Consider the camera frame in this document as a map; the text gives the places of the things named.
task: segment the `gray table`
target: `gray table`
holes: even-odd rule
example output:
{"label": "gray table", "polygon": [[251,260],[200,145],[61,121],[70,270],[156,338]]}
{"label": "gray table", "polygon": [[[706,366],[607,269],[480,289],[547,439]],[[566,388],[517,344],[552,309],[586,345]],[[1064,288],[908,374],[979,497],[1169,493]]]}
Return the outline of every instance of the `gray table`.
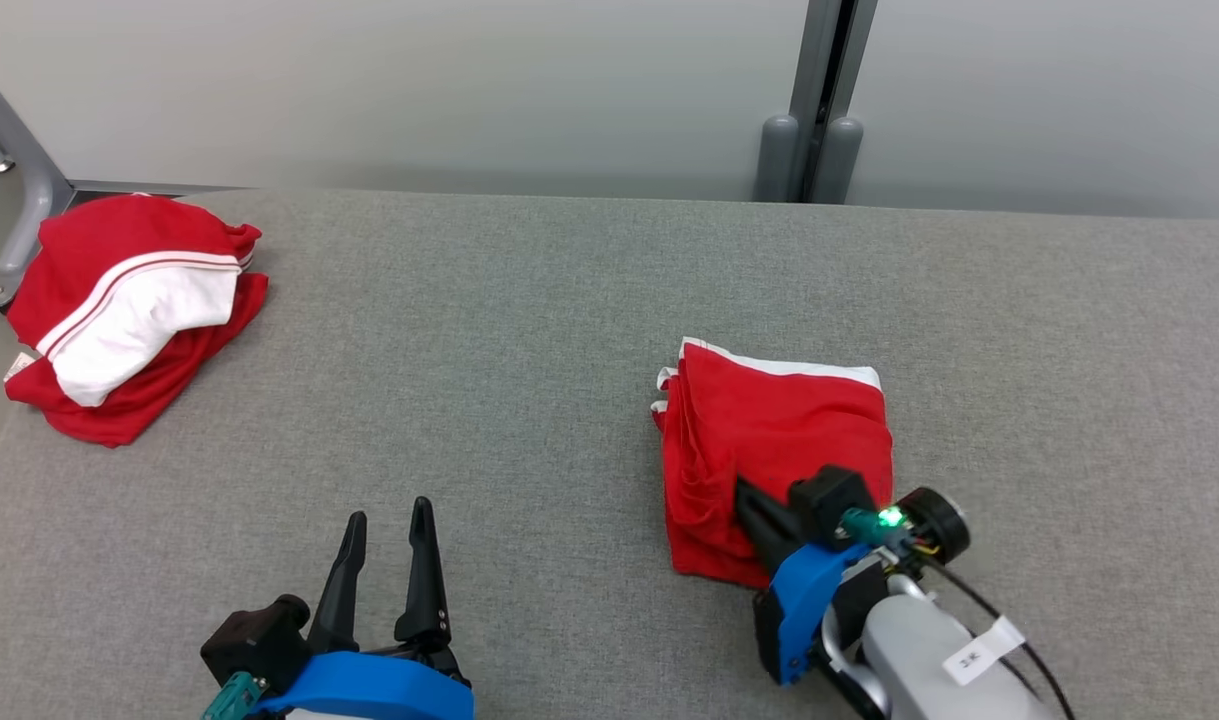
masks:
{"label": "gray table", "polygon": [[[750,592],[669,569],[647,406],[679,337],[883,374],[900,492],[1081,718],[1219,718],[1219,223],[396,192],[194,199],[266,231],[262,316],[132,447],[0,442],[0,718],[193,719],[228,612],[315,601],[371,515],[358,640],[436,503],[494,718],[847,718],[759,669]],[[978,612],[944,592],[975,626]]]}

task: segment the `red cloth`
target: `red cloth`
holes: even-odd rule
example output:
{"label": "red cloth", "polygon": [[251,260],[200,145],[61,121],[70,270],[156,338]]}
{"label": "red cloth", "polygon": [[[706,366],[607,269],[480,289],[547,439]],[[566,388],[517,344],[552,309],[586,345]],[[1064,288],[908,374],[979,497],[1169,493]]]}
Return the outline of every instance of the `red cloth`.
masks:
{"label": "red cloth", "polygon": [[[792,372],[802,369],[814,374]],[[655,420],[677,573],[769,584],[734,515],[740,475],[786,502],[796,480],[842,465],[862,474],[879,506],[892,501],[894,439],[874,370],[764,363],[686,340],[667,375]]]}
{"label": "red cloth", "polygon": [[7,314],[41,358],[5,395],[71,437],[133,442],[261,309],[267,277],[243,272],[261,234],[147,195],[46,219]]}
{"label": "red cloth", "polygon": [[107,447],[129,445],[141,436],[166,407],[193,381],[210,357],[238,336],[262,309],[267,275],[244,273],[235,283],[235,305],[224,325],[193,328],[174,334],[156,359],[98,407],[83,407],[62,392],[50,361],[41,357],[5,383],[10,400],[34,404],[52,429]]}
{"label": "red cloth", "polygon": [[124,195],[41,223],[41,252],[27,268],[9,324],[24,345],[52,347],[105,305],[116,284],[158,266],[247,266],[261,231],[167,197]]}

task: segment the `white label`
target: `white label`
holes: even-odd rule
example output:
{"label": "white label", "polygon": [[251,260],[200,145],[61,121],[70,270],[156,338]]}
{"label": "white label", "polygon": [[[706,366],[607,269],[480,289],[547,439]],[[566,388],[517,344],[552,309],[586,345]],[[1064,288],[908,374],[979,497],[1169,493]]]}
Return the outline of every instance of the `white label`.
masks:
{"label": "white label", "polygon": [[1017,632],[1013,623],[1001,615],[992,624],[992,629],[978,635],[969,644],[962,647],[961,652],[948,657],[942,666],[946,666],[947,674],[957,683],[968,685],[974,682],[974,679],[978,679],[979,675],[987,671],[989,666],[996,665],[996,662],[1001,657],[1006,657],[1007,653],[1011,653],[1025,642],[1026,638],[1022,637],[1020,632]]}
{"label": "white label", "polygon": [[5,383],[9,383],[11,376],[23,372],[23,368],[27,368],[27,365],[34,363],[34,361],[37,361],[34,357],[26,355],[26,352],[20,352],[18,357],[13,358],[13,364],[10,365],[9,370],[5,373]]}

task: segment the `folded red shirt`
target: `folded red shirt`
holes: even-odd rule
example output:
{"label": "folded red shirt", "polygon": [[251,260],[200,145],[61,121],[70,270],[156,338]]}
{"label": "folded red shirt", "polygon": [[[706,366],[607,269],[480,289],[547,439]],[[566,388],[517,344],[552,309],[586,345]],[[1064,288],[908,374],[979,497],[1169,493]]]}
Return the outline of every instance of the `folded red shirt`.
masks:
{"label": "folded red shirt", "polygon": [[894,496],[894,439],[872,368],[755,359],[685,337],[659,374],[663,486],[678,573],[766,587],[769,575],[737,525],[737,478],[779,502],[823,465],[857,470],[879,506]]}

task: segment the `black cable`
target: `black cable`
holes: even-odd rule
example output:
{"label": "black cable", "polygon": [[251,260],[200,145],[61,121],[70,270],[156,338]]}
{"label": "black cable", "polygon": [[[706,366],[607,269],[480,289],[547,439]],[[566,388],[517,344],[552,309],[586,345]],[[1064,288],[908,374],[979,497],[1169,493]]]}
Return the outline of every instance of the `black cable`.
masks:
{"label": "black cable", "polygon": [[1022,687],[1026,688],[1026,692],[1034,694],[1035,697],[1040,697],[1040,693],[1035,692],[1035,687],[1034,685],[1031,685],[1031,680],[1028,680],[1026,675],[1022,674],[1019,669],[1017,669],[1017,666],[1012,664],[1012,662],[1008,662],[1007,657],[1001,657],[1000,660],[1001,665],[1003,665],[1006,670],[1013,672],[1013,676],[1015,676],[1015,679],[1019,679]]}
{"label": "black cable", "polygon": [[[957,588],[961,588],[962,593],[969,596],[970,601],[976,602],[978,605],[987,612],[990,616],[1001,616],[1001,612],[996,610],[996,605],[992,605],[992,603],[987,602],[987,598],[984,598],[978,593],[978,591],[969,587],[969,584],[967,584],[961,575],[948,570],[942,562],[934,560],[933,557],[929,556],[920,556],[919,559],[924,560],[925,568],[933,569],[939,575],[942,575],[942,577],[946,577],[948,582],[956,585]],[[1062,692],[1062,685],[1059,685],[1058,680],[1054,679],[1050,666],[1043,664],[1043,659],[1040,657],[1040,653],[1035,652],[1035,648],[1031,647],[1031,643],[1029,642],[1022,643],[1022,649],[1026,652],[1026,655],[1029,655],[1031,662],[1034,662],[1035,669],[1043,675],[1043,679],[1047,680],[1050,687],[1053,688],[1053,694],[1058,698],[1058,705],[1062,707],[1062,714],[1067,715],[1067,720],[1076,720],[1076,714],[1072,711],[1072,703],[1067,702],[1067,696]]]}

